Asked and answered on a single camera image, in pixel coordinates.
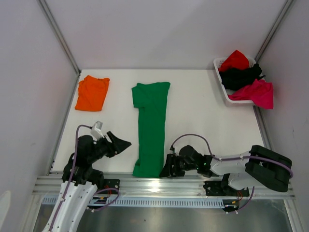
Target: white table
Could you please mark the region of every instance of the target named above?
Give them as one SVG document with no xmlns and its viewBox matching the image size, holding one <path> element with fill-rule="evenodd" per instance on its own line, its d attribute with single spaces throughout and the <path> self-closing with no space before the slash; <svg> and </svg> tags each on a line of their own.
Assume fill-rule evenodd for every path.
<svg viewBox="0 0 309 232">
<path fill-rule="evenodd" d="M 139 111 L 133 107 L 131 88 L 138 82 L 171 83 L 165 124 L 165 154 L 169 152 L 171 143 L 185 133 L 206 137 L 212 152 L 217 156 L 242 153 L 250 150 L 252 145 L 263 145 L 253 108 L 226 107 L 214 70 L 83 70 L 80 81 L 87 75 L 110 78 L 103 109 L 100 112 L 75 110 L 78 98 L 76 89 L 53 171 L 62 171 L 74 152 L 77 126 L 92 126 L 98 120 L 103 122 L 106 132 L 112 131 L 118 138 L 130 141 L 132 146 L 111 159 L 105 157 L 98 160 L 93 167 L 105 173 L 133 171 L 139 149 Z M 79 135 L 83 134 L 90 134 L 90 130 L 80 129 Z M 208 154 L 204 141 L 191 136 L 178 141 L 176 151 L 187 144 L 202 154 Z"/>
</svg>

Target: green garment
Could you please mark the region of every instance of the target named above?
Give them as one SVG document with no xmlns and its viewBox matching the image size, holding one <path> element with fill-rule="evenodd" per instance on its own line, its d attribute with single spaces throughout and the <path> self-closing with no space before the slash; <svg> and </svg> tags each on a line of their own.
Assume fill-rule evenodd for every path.
<svg viewBox="0 0 309 232">
<path fill-rule="evenodd" d="M 139 109 L 139 159 L 133 175 L 159 177 L 164 163 L 165 114 L 168 103 L 169 82 L 132 88 L 133 104 Z"/>
</svg>

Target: white wall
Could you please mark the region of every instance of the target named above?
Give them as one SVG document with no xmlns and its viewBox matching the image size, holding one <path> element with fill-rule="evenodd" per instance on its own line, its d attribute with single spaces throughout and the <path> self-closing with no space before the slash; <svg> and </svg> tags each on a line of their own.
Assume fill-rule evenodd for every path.
<svg viewBox="0 0 309 232">
<path fill-rule="evenodd" d="M 255 57 L 285 0 L 48 0 L 81 69 L 204 69 Z"/>
<path fill-rule="evenodd" d="M 275 89 L 264 111 L 274 149 L 293 161 L 292 185 L 309 228 L 309 1 L 297 0 L 260 62 Z"/>
<path fill-rule="evenodd" d="M 75 74 L 35 0 L 0 2 L 0 195 L 3 232 L 17 232 L 55 146 Z"/>
</svg>

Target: white basket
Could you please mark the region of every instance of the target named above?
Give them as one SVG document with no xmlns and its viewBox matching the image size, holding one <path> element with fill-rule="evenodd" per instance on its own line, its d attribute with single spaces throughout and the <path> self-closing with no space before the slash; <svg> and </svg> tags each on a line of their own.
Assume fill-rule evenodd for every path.
<svg viewBox="0 0 309 232">
<path fill-rule="evenodd" d="M 225 102 L 225 105 L 230 107 L 230 106 L 244 106 L 244 105 L 255 105 L 253 101 L 251 100 L 240 100 L 240 101 L 233 101 L 231 99 L 229 99 L 228 94 L 233 94 L 235 93 L 235 91 L 232 91 L 230 89 L 225 89 L 224 85 L 222 85 L 222 79 L 221 76 L 219 74 L 219 68 L 221 67 L 221 65 L 223 64 L 223 62 L 227 59 L 227 57 L 224 58 L 217 58 L 214 59 L 213 64 L 214 64 L 214 68 L 216 69 L 217 72 L 217 77 L 219 80 L 219 83 L 221 85 L 221 93 L 222 93 L 222 97 L 223 100 Z M 253 67 L 254 64 L 256 64 L 255 60 L 251 57 L 247 57 L 248 61 L 249 61 L 249 68 Z"/>
</svg>

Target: cloth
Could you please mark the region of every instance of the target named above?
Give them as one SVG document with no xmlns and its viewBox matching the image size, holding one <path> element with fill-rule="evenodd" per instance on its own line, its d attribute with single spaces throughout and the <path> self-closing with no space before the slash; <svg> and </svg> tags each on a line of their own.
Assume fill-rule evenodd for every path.
<svg viewBox="0 0 309 232">
<path fill-rule="evenodd" d="M 109 78 L 97 79 L 87 76 L 78 87 L 76 110 L 101 111 L 107 94 Z"/>
<path fill-rule="evenodd" d="M 164 163 L 165 117 L 169 82 L 132 88 L 133 105 L 139 109 L 139 158 L 133 175 L 159 177 Z"/>
<path fill-rule="evenodd" d="M 236 68 L 244 70 L 249 68 L 249 61 L 240 51 L 236 50 L 233 52 L 219 68 L 220 72 L 225 72 L 228 69 Z"/>
<path fill-rule="evenodd" d="M 260 80 L 264 76 L 260 76 L 262 69 L 258 64 L 254 64 L 253 67 L 239 70 L 231 68 L 225 72 L 220 72 L 222 84 L 226 89 L 239 90 L 244 86 L 250 85 L 255 79 Z"/>
<path fill-rule="evenodd" d="M 252 85 L 245 86 L 228 95 L 231 100 L 251 100 L 257 106 L 272 110 L 274 108 L 274 89 L 272 83 L 255 80 Z"/>
</svg>

